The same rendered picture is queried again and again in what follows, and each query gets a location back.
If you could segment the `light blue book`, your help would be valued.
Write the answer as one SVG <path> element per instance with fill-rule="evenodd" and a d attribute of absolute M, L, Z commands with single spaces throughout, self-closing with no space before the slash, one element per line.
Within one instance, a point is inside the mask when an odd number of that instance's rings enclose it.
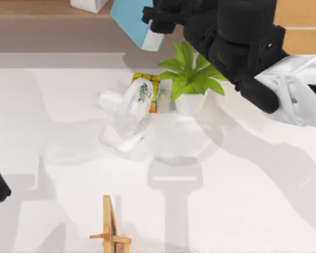
<path fill-rule="evenodd" d="M 151 24 L 142 21 L 145 6 L 153 7 L 153 0 L 113 0 L 110 16 L 138 48 L 157 52 L 165 35 L 152 32 Z"/>

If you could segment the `green plant in white pot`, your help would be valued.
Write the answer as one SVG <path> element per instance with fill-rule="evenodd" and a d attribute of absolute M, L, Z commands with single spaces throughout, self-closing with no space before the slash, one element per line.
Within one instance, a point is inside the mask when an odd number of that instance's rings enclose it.
<path fill-rule="evenodd" d="M 176 111 L 192 117 L 202 110 L 208 91 L 225 95 L 219 81 L 227 79 L 204 56 L 195 55 L 187 42 L 174 43 L 173 48 L 175 57 L 158 64 L 166 69 L 159 78 L 171 80 L 170 100 Z"/>

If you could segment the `white box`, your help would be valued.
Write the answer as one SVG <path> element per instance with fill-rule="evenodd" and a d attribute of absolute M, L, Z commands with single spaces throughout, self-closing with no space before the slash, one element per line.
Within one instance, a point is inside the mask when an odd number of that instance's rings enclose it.
<path fill-rule="evenodd" d="M 99 13 L 111 0 L 70 0 L 73 8 L 93 14 Z"/>

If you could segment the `multicoloured puzzle cube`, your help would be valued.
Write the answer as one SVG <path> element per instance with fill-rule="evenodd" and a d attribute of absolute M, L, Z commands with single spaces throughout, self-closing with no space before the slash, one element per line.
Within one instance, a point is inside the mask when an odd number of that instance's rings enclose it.
<path fill-rule="evenodd" d="M 148 74 L 148 73 L 141 73 L 141 72 L 135 72 L 132 77 L 132 82 L 138 78 L 144 78 L 146 80 L 149 80 L 152 83 L 153 86 L 153 96 L 152 96 L 152 102 L 149 109 L 149 113 L 157 113 L 160 103 L 160 95 L 161 95 L 161 80 L 158 75 L 154 74 Z"/>

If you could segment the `clear translucent bottle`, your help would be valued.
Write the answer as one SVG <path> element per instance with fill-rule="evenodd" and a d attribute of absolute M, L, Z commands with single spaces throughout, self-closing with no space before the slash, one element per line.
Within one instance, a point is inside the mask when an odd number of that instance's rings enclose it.
<path fill-rule="evenodd" d="M 132 81 L 124 92 L 101 92 L 98 102 L 106 113 L 106 123 L 99 142 L 121 154 L 136 148 L 146 135 L 153 94 L 152 82 L 142 77 Z"/>

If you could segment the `wooden shelf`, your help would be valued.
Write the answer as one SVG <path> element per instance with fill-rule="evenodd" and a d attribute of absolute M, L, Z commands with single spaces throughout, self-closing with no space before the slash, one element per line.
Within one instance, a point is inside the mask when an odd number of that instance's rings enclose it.
<path fill-rule="evenodd" d="M 0 53 L 136 52 L 111 19 L 112 5 L 93 14 L 70 0 L 0 0 Z"/>

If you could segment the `wooden cupboard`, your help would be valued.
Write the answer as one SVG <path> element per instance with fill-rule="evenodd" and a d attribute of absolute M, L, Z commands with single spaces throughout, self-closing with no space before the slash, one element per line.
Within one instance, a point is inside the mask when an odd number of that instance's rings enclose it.
<path fill-rule="evenodd" d="M 316 0 L 277 0 L 274 23 L 316 27 Z M 316 31 L 286 29 L 283 48 L 289 54 L 316 54 Z"/>

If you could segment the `wooden framed blackboard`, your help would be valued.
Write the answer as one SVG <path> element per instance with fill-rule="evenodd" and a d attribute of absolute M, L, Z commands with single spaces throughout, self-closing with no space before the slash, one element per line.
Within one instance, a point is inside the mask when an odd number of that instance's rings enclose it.
<path fill-rule="evenodd" d="M 131 238 L 118 234 L 116 217 L 109 195 L 103 195 L 102 233 L 90 235 L 90 239 L 102 240 L 102 253 L 130 253 Z"/>

